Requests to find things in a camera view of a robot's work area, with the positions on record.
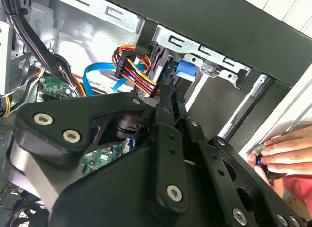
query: red sleeve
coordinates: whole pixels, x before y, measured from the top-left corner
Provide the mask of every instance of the red sleeve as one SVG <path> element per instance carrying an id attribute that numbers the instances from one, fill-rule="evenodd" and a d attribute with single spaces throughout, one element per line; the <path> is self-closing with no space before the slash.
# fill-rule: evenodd
<path id="1" fill-rule="evenodd" d="M 305 204 L 312 217 L 312 176 L 285 176 L 283 183 L 286 190 Z"/>

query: white wall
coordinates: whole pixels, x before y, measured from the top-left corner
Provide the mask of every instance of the white wall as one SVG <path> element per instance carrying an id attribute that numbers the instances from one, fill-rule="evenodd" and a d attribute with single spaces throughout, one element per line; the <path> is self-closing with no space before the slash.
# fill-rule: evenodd
<path id="1" fill-rule="evenodd" d="M 312 37 L 312 0 L 246 0 Z"/>

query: green circuit board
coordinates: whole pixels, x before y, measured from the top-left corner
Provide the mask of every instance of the green circuit board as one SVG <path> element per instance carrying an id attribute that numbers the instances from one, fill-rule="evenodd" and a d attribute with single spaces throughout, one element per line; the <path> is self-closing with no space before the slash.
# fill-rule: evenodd
<path id="1" fill-rule="evenodd" d="M 86 154 L 82 159 L 82 174 L 88 175 L 91 172 L 107 165 L 112 160 L 121 156 L 124 145 L 111 146 L 98 149 Z"/>
<path id="2" fill-rule="evenodd" d="M 42 84 L 42 95 L 44 99 L 45 96 L 51 96 L 56 99 L 67 99 L 73 95 L 73 91 L 68 85 L 54 77 L 43 76 L 39 81 Z"/>

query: human hand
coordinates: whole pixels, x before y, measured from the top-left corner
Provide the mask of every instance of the human hand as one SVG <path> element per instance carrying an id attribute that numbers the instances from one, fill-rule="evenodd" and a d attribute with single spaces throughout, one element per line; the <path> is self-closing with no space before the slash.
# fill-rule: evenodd
<path id="1" fill-rule="evenodd" d="M 255 170 L 255 172 L 278 194 L 279 197 L 283 198 L 284 185 L 283 179 L 276 179 L 269 182 L 265 172 L 260 166 L 256 166 L 256 155 L 251 153 L 248 155 L 247 163 Z"/>
<path id="2" fill-rule="evenodd" d="M 287 175 L 312 175 L 312 126 L 272 138 L 264 143 L 262 163 Z"/>

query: silver screw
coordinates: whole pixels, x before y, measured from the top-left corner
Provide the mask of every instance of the silver screw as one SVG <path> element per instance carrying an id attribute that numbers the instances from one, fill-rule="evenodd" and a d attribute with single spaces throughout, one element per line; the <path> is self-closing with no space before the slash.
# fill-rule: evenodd
<path id="1" fill-rule="evenodd" d="M 194 125 L 195 127 L 198 127 L 198 123 L 196 121 L 191 121 L 192 125 Z"/>
<path id="2" fill-rule="evenodd" d="M 283 224 L 283 226 L 285 226 L 285 227 L 288 226 L 286 219 L 281 214 L 277 214 L 277 217 L 278 217 L 279 221 Z"/>
<path id="3" fill-rule="evenodd" d="M 70 143 L 76 143 L 80 141 L 81 136 L 77 131 L 66 130 L 63 133 L 63 138 Z"/>
<path id="4" fill-rule="evenodd" d="M 237 222 L 239 222 L 242 226 L 245 226 L 247 224 L 246 216 L 241 210 L 239 210 L 238 208 L 234 208 L 232 213 Z"/>
<path id="5" fill-rule="evenodd" d="M 40 62 L 36 62 L 36 63 L 35 63 L 35 67 L 36 67 L 36 68 L 41 68 L 41 67 L 42 67 L 42 64 L 41 64 Z"/>
<path id="6" fill-rule="evenodd" d="M 182 200 L 182 192 L 175 185 L 168 185 L 167 195 L 175 202 L 180 202 Z"/>
<path id="7" fill-rule="evenodd" d="M 141 102 L 139 101 L 139 100 L 137 100 L 137 99 L 132 99 L 132 101 L 135 103 L 135 104 L 141 104 Z"/>
<path id="8" fill-rule="evenodd" d="M 34 121 L 39 125 L 47 126 L 53 123 L 53 118 L 48 114 L 39 113 L 34 116 Z"/>
<path id="9" fill-rule="evenodd" d="M 218 139 L 218 143 L 220 143 L 220 145 L 225 145 L 224 141 L 222 141 L 221 139 Z"/>
<path id="10" fill-rule="evenodd" d="M 166 106 L 163 106 L 162 109 L 167 112 L 167 113 L 170 113 L 170 110 L 166 107 Z"/>
<path id="11" fill-rule="evenodd" d="M 300 227 L 300 223 L 297 221 L 296 218 L 294 218 L 293 216 L 289 216 L 289 218 L 292 220 L 292 222 L 296 227 Z"/>

